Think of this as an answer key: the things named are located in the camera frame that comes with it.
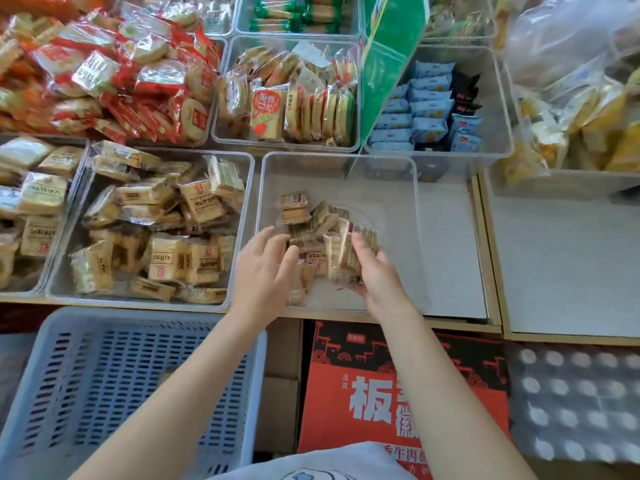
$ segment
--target forearm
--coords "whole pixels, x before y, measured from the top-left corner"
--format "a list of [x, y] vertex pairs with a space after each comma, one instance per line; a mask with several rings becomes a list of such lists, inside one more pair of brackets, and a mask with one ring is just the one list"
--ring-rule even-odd
[[261, 329], [227, 314], [71, 480], [175, 480], [193, 461], [233, 372]]
[[436, 480], [536, 478], [413, 307], [383, 330]]

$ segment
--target brown cardboard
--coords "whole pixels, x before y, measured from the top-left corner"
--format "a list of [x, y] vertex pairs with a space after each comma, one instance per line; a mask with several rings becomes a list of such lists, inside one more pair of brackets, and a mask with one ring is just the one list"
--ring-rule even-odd
[[292, 454], [296, 451], [298, 381], [265, 377], [255, 434], [256, 451]]
[[266, 377], [300, 379], [302, 320], [277, 318], [267, 327]]

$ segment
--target white shirt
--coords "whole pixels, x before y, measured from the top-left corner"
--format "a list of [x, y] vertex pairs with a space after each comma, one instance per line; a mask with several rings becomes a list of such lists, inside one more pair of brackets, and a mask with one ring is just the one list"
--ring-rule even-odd
[[359, 443], [256, 463], [210, 480], [415, 480], [378, 443]]

